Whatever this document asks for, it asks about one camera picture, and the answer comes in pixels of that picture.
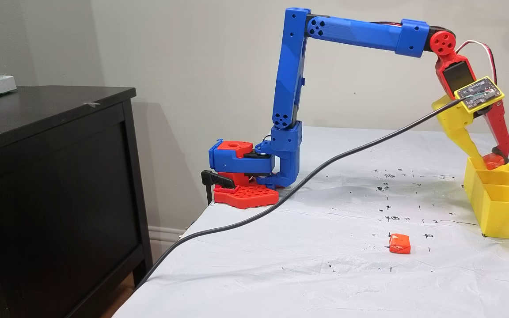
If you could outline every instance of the white baseboard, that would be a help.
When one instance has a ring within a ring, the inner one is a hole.
[[[156,261],[184,232],[185,230],[172,229],[170,227],[149,226],[150,248],[152,250],[153,261]]]

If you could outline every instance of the white table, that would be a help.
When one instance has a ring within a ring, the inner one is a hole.
[[[386,133],[305,127],[298,180]],[[176,248],[115,318],[509,317],[509,240],[471,225],[466,158],[411,131],[342,159],[270,215]],[[262,210],[211,204],[186,234]],[[390,233],[410,236],[410,255],[388,251]]]

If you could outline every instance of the yellow bin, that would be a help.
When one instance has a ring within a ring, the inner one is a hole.
[[[482,234],[509,238],[509,165],[479,170],[469,158],[464,186]]]

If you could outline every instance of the circuit board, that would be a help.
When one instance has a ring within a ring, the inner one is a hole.
[[[463,98],[469,95],[475,95],[463,101],[463,105],[469,113],[473,113],[503,98],[503,93],[488,77],[479,79],[455,92],[456,98]]]

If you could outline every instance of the wooden floor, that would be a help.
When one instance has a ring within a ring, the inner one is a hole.
[[[133,283],[133,274],[130,274],[119,286],[117,286],[115,291],[111,293],[111,296],[109,296],[107,300],[107,309],[99,318],[111,318],[117,309],[119,309],[119,307],[121,307],[121,305],[129,299],[134,288],[135,284]]]

